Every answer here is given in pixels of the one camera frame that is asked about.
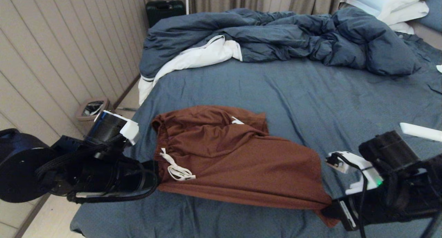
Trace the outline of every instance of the bed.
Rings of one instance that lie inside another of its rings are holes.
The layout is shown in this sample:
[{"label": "bed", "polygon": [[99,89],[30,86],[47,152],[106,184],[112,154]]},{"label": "bed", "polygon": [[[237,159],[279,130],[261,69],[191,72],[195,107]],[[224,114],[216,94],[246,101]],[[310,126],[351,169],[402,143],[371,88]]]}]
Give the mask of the bed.
[{"label": "bed", "polygon": [[[436,65],[442,64],[442,51],[415,35],[391,33],[409,52],[401,58],[403,63],[413,60],[419,65],[414,73],[380,76],[366,68],[325,66],[323,61],[299,56],[254,63],[227,59],[166,74],[134,115],[141,138],[126,155],[140,161],[152,159],[156,147],[152,119],[196,105],[265,112],[271,135],[312,148],[322,159],[336,150],[357,153],[358,145],[376,134],[391,130],[402,134],[400,122],[441,130],[442,73]],[[148,59],[154,58],[143,56],[142,65]],[[151,75],[144,76],[153,80]],[[440,142],[402,137],[422,159],[442,151]],[[357,172],[344,175],[325,163],[321,166],[323,186],[333,198],[343,196],[349,184],[359,179]],[[366,234],[419,237],[428,223],[422,219],[368,225]],[[341,224],[326,227],[313,211],[218,202],[161,191],[140,201],[84,204],[71,222],[71,230],[88,238],[359,237],[358,232],[347,232]],[[439,230],[434,237],[441,235]]]}]

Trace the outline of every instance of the tiled floor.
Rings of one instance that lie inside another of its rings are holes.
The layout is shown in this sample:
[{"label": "tiled floor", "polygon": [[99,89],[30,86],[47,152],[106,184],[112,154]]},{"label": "tiled floor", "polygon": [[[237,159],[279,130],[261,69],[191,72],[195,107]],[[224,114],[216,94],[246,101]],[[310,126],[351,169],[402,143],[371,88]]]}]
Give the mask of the tiled floor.
[{"label": "tiled floor", "polygon": [[[138,108],[138,83],[123,99],[119,107]],[[132,118],[135,112],[116,110],[117,114]],[[65,197],[51,195],[41,208],[23,238],[82,238],[71,232],[69,224],[77,212],[79,204],[71,203]]]}]

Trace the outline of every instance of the crumpled blue comforter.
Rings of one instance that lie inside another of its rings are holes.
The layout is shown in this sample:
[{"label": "crumpled blue comforter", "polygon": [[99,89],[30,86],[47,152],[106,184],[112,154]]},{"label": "crumpled blue comforter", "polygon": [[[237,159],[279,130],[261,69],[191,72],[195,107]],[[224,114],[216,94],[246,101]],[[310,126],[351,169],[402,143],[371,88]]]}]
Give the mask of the crumpled blue comforter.
[{"label": "crumpled blue comforter", "polygon": [[142,76],[154,78],[180,52],[203,46],[216,35],[237,41],[243,62],[307,57],[383,76],[406,76],[420,68],[413,52],[385,23],[358,8],[314,16],[234,9],[159,21],[144,42]]}]

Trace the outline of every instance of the white plastic piece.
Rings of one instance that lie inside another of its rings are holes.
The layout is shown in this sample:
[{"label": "white plastic piece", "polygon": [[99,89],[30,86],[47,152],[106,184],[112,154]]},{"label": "white plastic piece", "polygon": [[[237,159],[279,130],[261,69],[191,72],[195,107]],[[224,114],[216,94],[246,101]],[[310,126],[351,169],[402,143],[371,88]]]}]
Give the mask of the white plastic piece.
[{"label": "white plastic piece", "polygon": [[128,118],[122,117],[121,115],[111,113],[107,110],[104,110],[104,112],[126,121],[126,124],[120,130],[120,134],[122,134],[124,137],[126,137],[126,139],[128,139],[132,145],[135,145],[139,139],[138,134],[139,134],[140,128],[138,126],[138,123],[136,123],[135,121],[130,120]]},{"label": "white plastic piece", "polygon": [[184,181],[196,178],[195,175],[192,175],[192,172],[189,169],[177,165],[175,160],[173,160],[173,158],[166,153],[165,148],[161,148],[161,151],[163,152],[160,153],[160,155],[170,164],[170,166],[167,167],[167,171],[173,179],[177,181]]},{"label": "white plastic piece", "polygon": [[399,126],[404,134],[442,142],[442,131],[409,123],[399,123]]},{"label": "white plastic piece", "polygon": [[344,201],[339,201],[339,205],[341,205],[342,210],[344,211],[345,216],[347,216],[347,219],[352,223],[352,227],[356,228],[355,220],[353,219],[352,215],[350,214],[350,211],[347,208],[347,205]]},{"label": "white plastic piece", "polygon": [[[377,170],[373,167],[371,162],[366,161],[361,156],[358,156],[358,155],[355,155],[353,153],[346,152],[346,151],[336,151],[333,153],[340,153],[349,162],[357,165],[362,170],[362,173],[365,175],[365,177],[368,180],[367,190],[377,188],[384,181],[382,179],[382,177],[379,175],[379,173],[377,172]],[[363,177],[361,177],[360,181],[350,184],[350,189],[346,190],[345,194],[354,194],[354,193],[361,192],[362,190],[363,190]]]},{"label": "white plastic piece", "polygon": [[238,120],[235,116],[232,116],[232,118],[235,119],[234,121],[232,121],[232,124],[241,124],[241,125],[244,125],[244,123],[243,123],[242,121]]}]

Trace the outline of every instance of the wire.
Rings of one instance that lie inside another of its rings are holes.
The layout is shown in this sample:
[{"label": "wire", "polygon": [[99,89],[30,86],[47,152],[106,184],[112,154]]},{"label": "wire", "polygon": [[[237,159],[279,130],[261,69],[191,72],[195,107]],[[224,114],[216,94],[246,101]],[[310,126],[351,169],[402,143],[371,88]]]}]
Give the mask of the wire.
[{"label": "wire", "polygon": [[59,156],[44,165],[38,167],[38,169],[35,170],[35,174],[37,178],[40,180],[44,174],[50,170],[54,170],[59,168],[60,166],[64,166],[66,164],[73,163],[75,161],[81,160],[87,156],[90,156],[91,154],[94,154],[96,152],[102,151],[106,148],[106,145],[101,144],[94,147],[89,147],[86,149],[78,150],[73,153],[68,153],[62,156]]},{"label": "wire", "polygon": [[428,226],[426,227],[425,231],[423,232],[420,238],[431,238],[434,232],[436,232],[440,222],[442,222],[442,210],[440,210],[439,212],[436,213],[436,215],[434,215],[430,224],[428,224]]},{"label": "wire", "polygon": [[388,175],[387,181],[387,196],[385,197],[385,205],[390,208],[397,198],[397,186],[398,176],[396,173],[391,173],[393,168],[385,161],[377,159],[377,165],[379,165],[384,172]]},{"label": "wire", "polygon": [[148,172],[150,175],[153,175],[153,186],[145,193],[138,194],[136,196],[129,196],[129,197],[76,197],[76,192],[70,193],[67,196],[67,199],[69,202],[74,203],[116,203],[116,202],[126,202],[126,201],[134,201],[134,200],[141,200],[145,197],[150,196],[158,186],[158,177],[155,172],[151,170],[144,170],[144,172]]},{"label": "wire", "polygon": [[361,234],[362,238],[366,238],[365,235],[365,229],[364,229],[364,220],[362,218],[362,213],[363,213],[363,207],[364,207],[364,200],[365,200],[365,194],[367,191],[367,185],[368,185],[368,180],[367,177],[365,177],[362,169],[360,169],[359,166],[357,166],[356,164],[351,163],[350,161],[348,161],[347,158],[345,158],[343,155],[341,155],[340,153],[333,153],[332,155],[336,155],[338,156],[340,159],[342,159],[342,161],[344,161],[345,163],[347,163],[349,166],[352,166],[358,170],[360,170],[360,172],[362,173],[362,177],[363,177],[363,189],[362,189],[362,194],[361,194],[361,202],[359,204],[359,210],[358,210],[358,220],[359,220],[359,232]]}]

